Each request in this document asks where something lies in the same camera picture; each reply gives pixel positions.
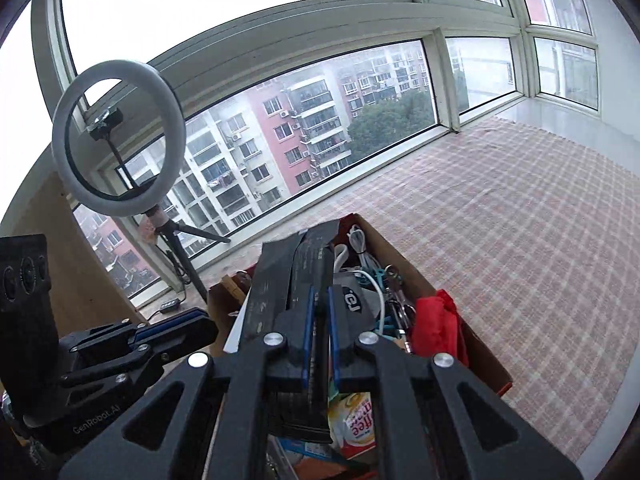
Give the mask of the person's left hand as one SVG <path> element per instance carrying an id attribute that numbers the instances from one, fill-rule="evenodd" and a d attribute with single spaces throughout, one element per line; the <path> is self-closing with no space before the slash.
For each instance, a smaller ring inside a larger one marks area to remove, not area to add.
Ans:
<path id="1" fill-rule="evenodd" d="M 52 454 L 41 442 L 29 437 L 26 426 L 13 413 L 11 399 L 6 391 L 1 393 L 1 422 L 8 430 L 9 444 L 20 450 L 18 458 L 27 472 L 34 474 L 35 479 L 56 479 L 61 468 L 58 456 Z"/>

